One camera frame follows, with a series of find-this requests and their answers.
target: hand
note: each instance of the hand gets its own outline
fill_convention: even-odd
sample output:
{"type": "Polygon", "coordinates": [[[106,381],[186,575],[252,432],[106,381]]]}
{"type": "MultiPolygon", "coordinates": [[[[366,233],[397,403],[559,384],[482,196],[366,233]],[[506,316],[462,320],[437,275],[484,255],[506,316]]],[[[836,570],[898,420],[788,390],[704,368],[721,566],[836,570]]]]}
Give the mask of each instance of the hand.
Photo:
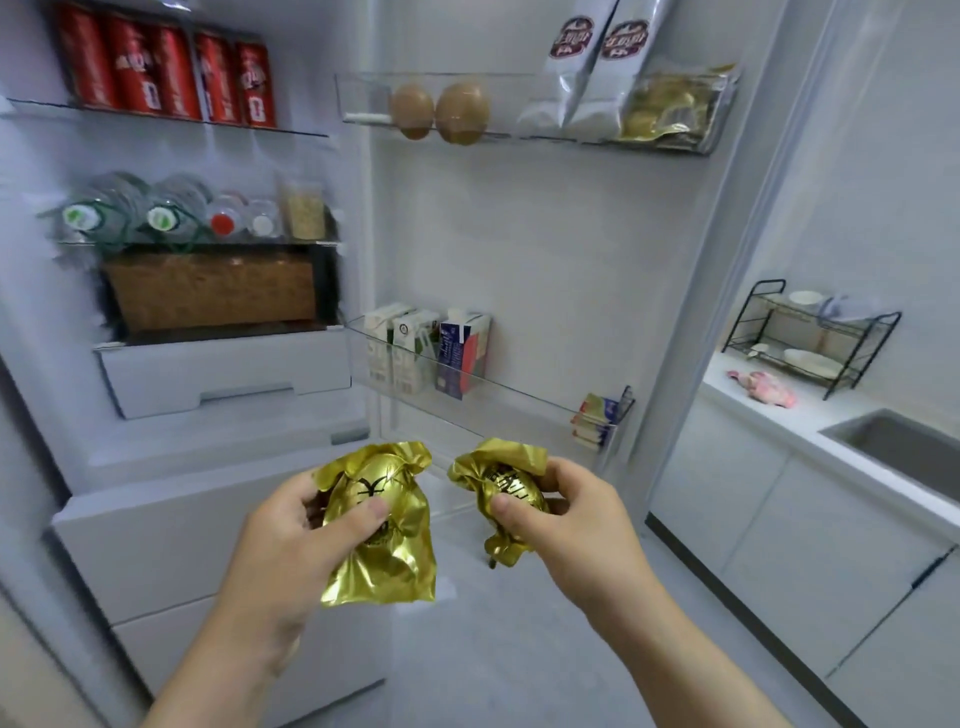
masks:
{"type": "Polygon", "coordinates": [[[204,627],[276,675],[300,642],[330,574],[380,527],[389,512],[373,497],[324,526],[312,506],[312,473],[287,480],[247,516],[204,627]]]}
{"type": "Polygon", "coordinates": [[[551,513],[499,494],[496,519],[532,546],[566,597],[583,610],[594,629],[636,605],[659,583],[620,496],[609,483],[576,463],[550,458],[540,488],[551,513]]]}

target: pink towel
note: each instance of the pink towel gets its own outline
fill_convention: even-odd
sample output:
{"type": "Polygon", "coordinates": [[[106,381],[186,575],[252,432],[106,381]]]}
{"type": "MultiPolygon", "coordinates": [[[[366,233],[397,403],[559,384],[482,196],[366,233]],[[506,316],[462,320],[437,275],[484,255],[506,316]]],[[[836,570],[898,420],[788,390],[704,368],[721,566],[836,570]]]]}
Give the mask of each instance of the pink towel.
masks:
{"type": "Polygon", "coordinates": [[[736,379],[751,397],[764,404],[776,404],[789,409],[797,403],[797,395],[793,393],[793,390],[777,377],[766,372],[740,374],[730,371],[727,372],[727,376],[736,379]]]}

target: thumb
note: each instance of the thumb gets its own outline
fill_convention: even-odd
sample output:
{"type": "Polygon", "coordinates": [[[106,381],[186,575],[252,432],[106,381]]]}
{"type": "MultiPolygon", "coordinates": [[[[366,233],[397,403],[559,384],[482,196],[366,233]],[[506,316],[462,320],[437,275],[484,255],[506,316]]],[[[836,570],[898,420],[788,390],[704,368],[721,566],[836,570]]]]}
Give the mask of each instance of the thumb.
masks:
{"type": "Polygon", "coordinates": [[[496,494],[490,502],[493,517],[514,536],[536,550],[541,550],[550,539],[555,516],[538,511],[529,503],[506,493],[496,494]]]}
{"type": "Polygon", "coordinates": [[[331,568],[344,561],[350,552],[370,538],[390,514],[390,505],[382,497],[372,497],[350,508],[336,521],[313,532],[314,547],[331,568]]]}

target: white countertop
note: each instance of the white countertop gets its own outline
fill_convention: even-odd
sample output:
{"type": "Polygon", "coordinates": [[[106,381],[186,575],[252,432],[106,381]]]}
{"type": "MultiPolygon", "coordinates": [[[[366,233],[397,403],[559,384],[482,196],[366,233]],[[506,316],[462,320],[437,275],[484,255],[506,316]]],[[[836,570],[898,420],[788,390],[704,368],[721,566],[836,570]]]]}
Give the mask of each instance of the white countertop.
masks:
{"type": "Polygon", "coordinates": [[[823,387],[792,377],[756,359],[748,360],[738,352],[713,355],[700,393],[763,427],[764,432],[778,437],[821,466],[960,543],[960,505],[820,434],[828,427],[884,409],[880,402],[850,390],[837,392],[824,401],[826,390],[823,387]],[[784,409],[751,399],[747,390],[727,376],[730,370],[765,371],[778,376],[796,393],[797,404],[784,409]]]}

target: sink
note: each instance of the sink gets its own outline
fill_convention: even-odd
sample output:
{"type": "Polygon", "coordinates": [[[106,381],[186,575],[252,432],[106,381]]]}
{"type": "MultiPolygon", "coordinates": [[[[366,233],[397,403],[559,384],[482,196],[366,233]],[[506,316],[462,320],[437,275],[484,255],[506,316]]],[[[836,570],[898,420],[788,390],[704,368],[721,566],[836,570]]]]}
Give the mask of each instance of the sink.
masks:
{"type": "Polygon", "coordinates": [[[821,434],[960,504],[960,441],[889,409],[821,434]]]}

